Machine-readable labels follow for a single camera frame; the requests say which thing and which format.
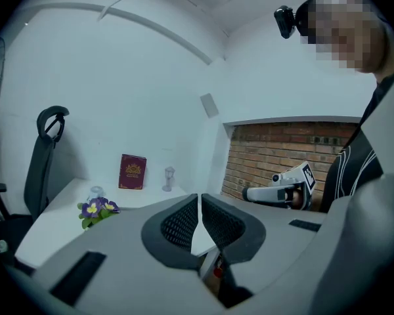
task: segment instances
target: purple flower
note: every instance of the purple flower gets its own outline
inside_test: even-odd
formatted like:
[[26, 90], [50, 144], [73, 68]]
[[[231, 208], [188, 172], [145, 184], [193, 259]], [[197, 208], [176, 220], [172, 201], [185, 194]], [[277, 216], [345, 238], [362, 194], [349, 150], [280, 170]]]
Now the purple flower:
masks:
[[96, 218], [101, 208], [99, 199], [91, 199], [89, 203], [84, 203], [81, 206], [81, 214], [87, 218]]
[[102, 204], [102, 207], [105, 210], [111, 211], [113, 213], [119, 213], [120, 209], [116, 205], [116, 202], [113, 202], [113, 201], [108, 202], [108, 200], [104, 197], [99, 198], [99, 200], [100, 200], [100, 203]]

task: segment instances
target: glass object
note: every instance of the glass object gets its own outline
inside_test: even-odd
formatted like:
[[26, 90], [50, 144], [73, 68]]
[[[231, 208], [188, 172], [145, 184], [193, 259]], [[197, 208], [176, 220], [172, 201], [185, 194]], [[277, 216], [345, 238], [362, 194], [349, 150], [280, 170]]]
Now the glass object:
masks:
[[166, 185], [162, 187], [162, 190], [164, 192], [170, 192], [172, 190], [171, 187], [171, 179], [173, 178], [173, 174], [175, 172], [175, 169], [172, 167], [168, 167], [165, 169], [165, 179], [166, 179]]
[[104, 189], [101, 186], [93, 186], [89, 191], [87, 203], [89, 203], [94, 198], [99, 198], [103, 196], [104, 196]]

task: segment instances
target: white desk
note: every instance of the white desk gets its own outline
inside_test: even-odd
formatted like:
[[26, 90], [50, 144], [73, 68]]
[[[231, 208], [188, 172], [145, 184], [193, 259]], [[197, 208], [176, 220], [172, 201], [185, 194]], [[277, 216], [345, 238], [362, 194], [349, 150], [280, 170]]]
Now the white desk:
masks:
[[[59, 249], [80, 236], [84, 229], [78, 217], [80, 210], [77, 204], [87, 199], [89, 190], [93, 186], [103, 187], [106, 198], [116, 202], [119, 207], [128, 209], [136, 209], [186, 195], [179, 187], [173, 187], [170, 192], [164, 192], [162, 188], [157, 187], [126, 190], [119, 189], [114, 184], [75, 178], [50, 202], [35, 221], [19, 245], [16, 258], [23, 264], [38, 268]], [[192, 239], [191, 253], [200, 256], [215, 248], [215, 244], [203, 226], [200, 204], [198, 211], [199, 223]]]

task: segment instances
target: white device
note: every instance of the white device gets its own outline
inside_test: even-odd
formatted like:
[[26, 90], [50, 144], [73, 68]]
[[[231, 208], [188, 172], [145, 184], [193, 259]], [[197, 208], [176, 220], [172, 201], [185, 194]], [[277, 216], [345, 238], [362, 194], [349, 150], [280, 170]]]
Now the white device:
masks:
[[301, 210], [306, 210], [311, 206], [315, 184], [314, 174], [309, 163], [305, 161], [284, 173], [274, 174], [272, 186], [245, 188], [242, 191], [242, 196], [244, 200], [254, 203], [289, 207], [288, 204], [292, 202], [294, 190], [298, 189], [303, 192]]

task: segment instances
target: gold emblem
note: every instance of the gold emblem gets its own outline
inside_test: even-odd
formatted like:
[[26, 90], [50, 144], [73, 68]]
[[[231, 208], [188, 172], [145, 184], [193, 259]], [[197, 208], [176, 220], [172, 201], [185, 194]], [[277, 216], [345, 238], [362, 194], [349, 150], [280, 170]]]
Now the gold emblem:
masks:
[[125, 169], [125, 172], [127, 174], [140, 174], [141, 173], [141, 168], [139, 165], [136, 165], [135, 163], [128, 165], [127, 168]]

